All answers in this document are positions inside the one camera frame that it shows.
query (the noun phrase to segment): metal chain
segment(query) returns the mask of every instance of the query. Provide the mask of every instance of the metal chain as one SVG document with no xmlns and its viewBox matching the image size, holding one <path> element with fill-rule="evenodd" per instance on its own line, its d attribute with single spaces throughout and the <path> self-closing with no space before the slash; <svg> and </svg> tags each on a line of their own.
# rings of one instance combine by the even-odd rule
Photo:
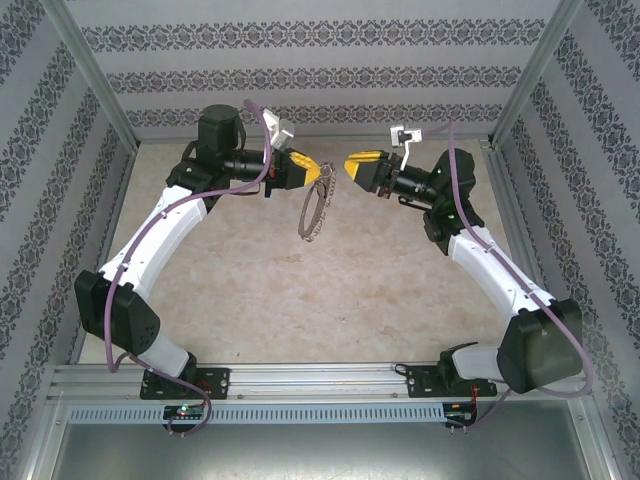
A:
<svg viewBox="0 0 640 480">
<path fill-rule="evenodd" d="M 336 187 L 336 169 L 333 168 L 333 164 L 323 163 L 320 169 L 320 176 L 313 182 L 313 185 L 307 193 L 307 197 L 304 199 L 302 212 L 300 213 L 300 222 L 298 223 L 298 235 L 307 242 L 313 242 L 313 239 L 320 233 L 325 217 L 325 209 L 331 206 L 331 198 L 333 197 L 333 192 Z M 313 192 L 318 194 L 318 203 L 316 203 L 311 222 L 309 222 L 309 226 L 305 229 L 304 219 L 307 215 Z"/>
</svg>

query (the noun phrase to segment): striped wall panel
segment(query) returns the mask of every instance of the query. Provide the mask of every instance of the striped wall panel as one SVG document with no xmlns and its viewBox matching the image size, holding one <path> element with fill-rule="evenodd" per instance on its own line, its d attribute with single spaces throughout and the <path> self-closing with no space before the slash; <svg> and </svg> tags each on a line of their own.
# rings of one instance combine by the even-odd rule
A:
<svg viewBox="0 0 640 480">
<path fill-rule="evenodd" d="M 640 477 L 637 2 L 585 2 L 503 145 L 545 283 L 583 312 L 594 396 Z"/>
<path fill-rule="evenodd" d="M 47 367 L 68 360 L 72 292 L 96 268 L 130 153 L 42 5 L 0 6 L 0 479 L 14 478 Z"/>
<path fill-rule="evenodd" d="M 245 97 L 282 112 L 300 134 L 448 119 L 460 132 L 490 133 L 558 0 L 532 3 L 68 5 L 137 134 L 152 140 L 193 137 L 204 107 L 240 107 Z"/>
</svg>

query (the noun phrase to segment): enclosure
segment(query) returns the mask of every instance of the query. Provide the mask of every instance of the enclosure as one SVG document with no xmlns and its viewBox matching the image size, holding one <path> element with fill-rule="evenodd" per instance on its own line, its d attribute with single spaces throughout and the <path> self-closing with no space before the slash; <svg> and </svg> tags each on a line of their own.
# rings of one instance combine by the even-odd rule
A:
<svg viewBox="0 0 640 480">
<path fill-rule="evenodd" d="M 640 477 L 638 8 L 4 0 L 0 479 Z M 109 373 L 73 285 L 134 236 L 202 110 L 246 98 L 333 165 L 335 192 L 312 242 L 309 185 L 224 196 L 168 260 L 147 299 L 162 332 L 230 372 L 211 425 L 168 438 L 176 402 L 142 400 L 138 366 Z M 473 208 L 532 281 L 577 302 L 596 372 L 590 395 L 511 395 L 466 435 L 440 423 L 469 398 L 413 398 L 394 368 L 498 344 L 504 319 L 423 212 L 343 168 L 402 156 L 392 125 L 448 122 L 475 162 Z M 429 171 L 449 142 L 423 135 L 408 163 Z"/>
</svg>

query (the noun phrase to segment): marble floor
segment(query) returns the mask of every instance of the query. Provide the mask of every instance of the marble floor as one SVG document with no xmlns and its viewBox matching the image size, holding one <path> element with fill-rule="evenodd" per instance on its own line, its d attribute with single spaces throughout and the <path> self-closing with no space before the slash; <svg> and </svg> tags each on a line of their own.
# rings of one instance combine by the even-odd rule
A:
<svg viewBox="0 0 640 480">
<path fill-rule="evenodd" d="M 388 142 L 296 140 L 338 178 L 320 235 L 297 235 L 307 188 L 270 199 L 225 197 L 183 241 L 149 299 L 162 330 L 200 362 L 431 361 L 467 341 L 498 342 L 504 324 L 478 285 L 431 244 L 421 212 L 367 194 L 347 176 L 348 154 L 389 150 Z M 476 211 L 508 252 L 475 140 Z M 247 148 L 259 148 L 248 142 Z M 431 169 L 445 141 L 412 147 L 410 164 Z M 143 144 L 112 254 L 154 206 L 184 145 Z M 83 363 L 104 363 L 104 344 L 87 337 Z"/>
</svg>

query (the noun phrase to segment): mounting plate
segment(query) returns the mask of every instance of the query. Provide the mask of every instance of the mounting plate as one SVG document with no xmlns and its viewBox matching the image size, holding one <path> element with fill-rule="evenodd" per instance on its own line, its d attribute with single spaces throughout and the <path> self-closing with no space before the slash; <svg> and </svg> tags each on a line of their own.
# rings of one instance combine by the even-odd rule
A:
<svg viewBox="0 0 640 480">
<path fill-rule="evenodd" d="M 495 397 L 498 389 L 488 380 L 462 380 L 447 388 L 436 365 L 396 365 L 396 373 L 406 377 L 409 398 L 471 397 L 473 385 L 478 397 Z"/>
<path fill-rule="evenodd" d="M 197 369 L 196 380 L 193 382 L 209 394 L 211 400 L 226 400 L 229 392 L 229 379 L 231 370 L 228 368 L 200 368 Z M 148 370 L 144 371 L 142 385 L 140 386 L 140 398 L 142 400 L 189 400 L 201 398 L 193 390 L 186 392 L 180 389 L 167 389 L 166 380 L 154 375 Z"/>
</svg>

